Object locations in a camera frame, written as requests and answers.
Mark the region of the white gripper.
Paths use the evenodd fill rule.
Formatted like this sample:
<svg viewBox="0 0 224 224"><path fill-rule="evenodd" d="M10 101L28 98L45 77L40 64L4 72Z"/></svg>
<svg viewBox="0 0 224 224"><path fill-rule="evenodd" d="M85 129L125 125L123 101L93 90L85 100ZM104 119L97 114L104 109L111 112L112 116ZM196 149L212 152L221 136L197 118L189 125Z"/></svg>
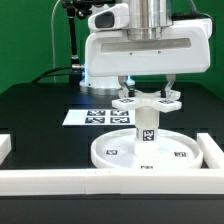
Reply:
<svg viewBox="0 0 224 224"><path fill-rule="evenodd" d="M210 19L175 21L162 37L131 41L125 30L92 33L86 41L85 66L90 76L119 76L120 98L135 96L126 75L167 74L161 97L169 98L175 74L205 72L210 67Z"/></svg>

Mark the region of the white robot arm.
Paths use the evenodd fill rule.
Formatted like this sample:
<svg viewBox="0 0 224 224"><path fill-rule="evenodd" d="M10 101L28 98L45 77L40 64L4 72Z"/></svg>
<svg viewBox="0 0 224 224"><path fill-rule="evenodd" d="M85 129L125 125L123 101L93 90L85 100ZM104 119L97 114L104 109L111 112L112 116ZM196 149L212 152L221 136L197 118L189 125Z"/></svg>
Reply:
<svg viewBox="0 0 224 224"><path fill-rule="evenodd" d="M212 20L171 17L171 0L122 0L88 19L80 87L115 95L132 76L201 73L210 67Z"/></svg>

